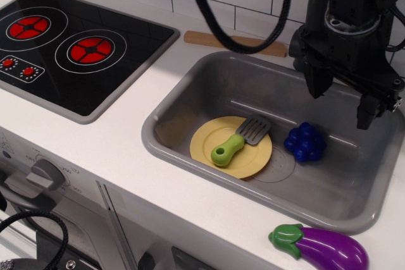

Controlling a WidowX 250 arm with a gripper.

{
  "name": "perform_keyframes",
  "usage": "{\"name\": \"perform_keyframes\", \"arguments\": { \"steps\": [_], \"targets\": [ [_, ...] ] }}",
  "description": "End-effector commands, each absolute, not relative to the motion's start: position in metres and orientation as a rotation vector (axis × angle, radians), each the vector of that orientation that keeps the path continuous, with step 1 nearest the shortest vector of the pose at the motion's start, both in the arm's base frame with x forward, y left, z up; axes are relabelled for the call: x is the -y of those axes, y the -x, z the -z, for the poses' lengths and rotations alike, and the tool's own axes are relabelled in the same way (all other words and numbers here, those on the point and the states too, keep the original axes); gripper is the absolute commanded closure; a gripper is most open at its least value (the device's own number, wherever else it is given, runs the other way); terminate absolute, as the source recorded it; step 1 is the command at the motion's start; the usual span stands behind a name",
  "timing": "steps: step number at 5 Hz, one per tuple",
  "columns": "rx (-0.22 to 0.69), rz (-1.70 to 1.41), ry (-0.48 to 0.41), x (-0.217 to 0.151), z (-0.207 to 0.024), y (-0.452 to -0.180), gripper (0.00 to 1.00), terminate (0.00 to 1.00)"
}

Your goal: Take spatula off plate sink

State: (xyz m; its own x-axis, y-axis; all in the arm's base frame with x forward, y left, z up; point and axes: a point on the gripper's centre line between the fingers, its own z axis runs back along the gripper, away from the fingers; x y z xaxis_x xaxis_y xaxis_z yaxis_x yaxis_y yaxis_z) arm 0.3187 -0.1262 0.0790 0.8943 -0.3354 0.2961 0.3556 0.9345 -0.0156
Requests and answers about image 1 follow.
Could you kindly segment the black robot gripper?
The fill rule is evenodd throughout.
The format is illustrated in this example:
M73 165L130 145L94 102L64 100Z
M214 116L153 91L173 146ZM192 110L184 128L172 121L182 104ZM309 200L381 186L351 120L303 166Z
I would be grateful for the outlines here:
M362 25L336 19L329 12L311 17L293 34L289 54L303 72L309 93L321 97L338 79L361 94L357 128L369 129L375 118L394 112L401 103L404 80L387 61L386 52L404 47L389 44L393 20L404 21L399 10L387 10Z

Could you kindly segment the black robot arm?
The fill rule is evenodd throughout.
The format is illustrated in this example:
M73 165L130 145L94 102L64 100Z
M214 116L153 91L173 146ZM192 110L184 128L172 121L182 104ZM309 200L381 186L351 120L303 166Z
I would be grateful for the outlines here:
M322 96L334 80L361 94L357 127L366 130L386 111L395 111L404 80L388 52L394 20L404 20L398 0L309 0L306 21L293 34L289 55L304 74L309 93Z

